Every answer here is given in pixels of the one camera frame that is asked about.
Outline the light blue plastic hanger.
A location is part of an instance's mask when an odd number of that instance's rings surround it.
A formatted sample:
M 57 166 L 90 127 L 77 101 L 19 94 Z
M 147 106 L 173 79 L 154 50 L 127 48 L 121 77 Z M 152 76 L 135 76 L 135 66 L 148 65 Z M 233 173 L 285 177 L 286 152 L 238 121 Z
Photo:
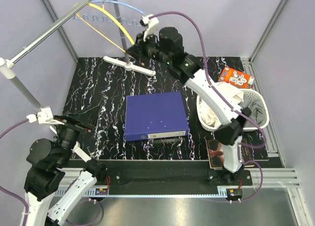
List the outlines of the light blue plastic hanger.
M 119 0 L 93 0 L 91 1 L 92 4 L 95 4 L 96 6 L 99 6 L 105 10 L 107 10 L 109 13 L 111 13 L 113 15 L 113 17 L 116 20 L 119 20 L 117 13 L 115 12 L 115 9 L 119 9 L 120 11 L 120 20 L 122 22 L 122 24 L 124 26 L 135 26 L 135 27 L 142 27 L 141 24 L 139 23 L 138 18 L 134 18 L 134 17 L 123 17 L 122 16 L 122 10 L 121 7 L 124 9 L 127 9 L 127 11 L 129 12 L 135 12 L 135 14 L 144 14 L 144 11 L 129 4 L 129 3 L 125 3 Z M 79 11 L 75 16 L 73 16 L 73 20 L 80 20 L 80 18 L 82 18 L 83 20 L 87 21 L 87 22 L 102 22 L 102 23 L 114 23 L 114 21 L 107 16 L 106 14 L 104 14 L 103 12 L 97 12 L 96 9 L 93 9 L 89 12 L 87 11 Z

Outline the white t shirt red print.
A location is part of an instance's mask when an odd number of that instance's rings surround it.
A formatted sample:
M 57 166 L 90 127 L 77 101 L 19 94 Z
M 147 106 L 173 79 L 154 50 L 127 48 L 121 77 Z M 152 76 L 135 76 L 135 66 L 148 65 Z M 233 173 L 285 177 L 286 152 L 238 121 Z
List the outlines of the white t shirt red print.
M 221 92 L 224 95 L 228 96 L 234 104 L 240 104 L 241 102 L 244 102 L 245 95 L 242 89 L 237 88 L 226 82 L 217 82 L 216 84 Z M 209 131 L 214 131 L 219 128 L 221 122 L 219 121 L 213 110 L 206 104 L 206 102 L 200 97 L 197 97 L 196 103 L 197 107 L 199 108 L 197 112 L 199 115 L 198 117 L 201 118 L 200 122 L 205 125 L 205 129 Z

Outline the grey t shirt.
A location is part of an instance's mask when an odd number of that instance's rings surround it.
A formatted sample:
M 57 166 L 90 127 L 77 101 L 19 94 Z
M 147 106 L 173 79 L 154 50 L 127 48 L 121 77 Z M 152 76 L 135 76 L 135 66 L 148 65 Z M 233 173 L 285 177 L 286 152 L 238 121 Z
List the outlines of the grey t shirt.
M 266 117 L 265 111 L 263 107 L 263 103 L 259 99 L 249 99 L 247 96 L 244 96 L 242 102 L 239 103 L 242 108 L 248 107 L 251 110 L 250 119 L 253 120 L 255 123 L 262 126 L 265 124 Z

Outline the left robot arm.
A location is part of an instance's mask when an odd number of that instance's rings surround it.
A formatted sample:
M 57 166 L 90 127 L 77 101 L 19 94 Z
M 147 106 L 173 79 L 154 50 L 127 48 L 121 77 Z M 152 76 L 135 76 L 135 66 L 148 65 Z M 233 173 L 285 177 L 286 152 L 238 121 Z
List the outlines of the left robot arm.
M 93 185 L 109 183 L 107 167 L 86 154 L 78 143 L 80 135 L 91 133 L 97 125 L 98 106 L 77 113 L 54 115 L 49 106 L 42 107 L 31 121 L 55 126 L 55 140 L 36 140 L 26 158 L 31 164 L 27 172 L 24 190 L 26 206 L 21 225 L 62 226 L 79 200 Z M 53 206 L 50 203 L 60 186 L 72 154 L 78 155 L 84 165 L 79 176 L 68 187 L 63 197 Z

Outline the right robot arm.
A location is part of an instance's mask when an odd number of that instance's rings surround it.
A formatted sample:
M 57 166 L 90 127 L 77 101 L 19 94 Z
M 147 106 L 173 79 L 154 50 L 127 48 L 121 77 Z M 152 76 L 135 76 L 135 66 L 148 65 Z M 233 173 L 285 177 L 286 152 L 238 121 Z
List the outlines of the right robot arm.
M 215 136 L 224 154 L 223 167 L 212 180 L 230 185 L 240 181 L 244 166 L 239 161 L 239 143 L 250 109 L 228 101 L 215 83 L 207 81 L 205 65 L 194 55 L 185 52 L 183 37 L 174 27 L 162 28 L 158 35 L 138 34 L 126 53 L 143 65 L 150 60 L 165 64 L 175 79 L 206 102 L 221 122 Z

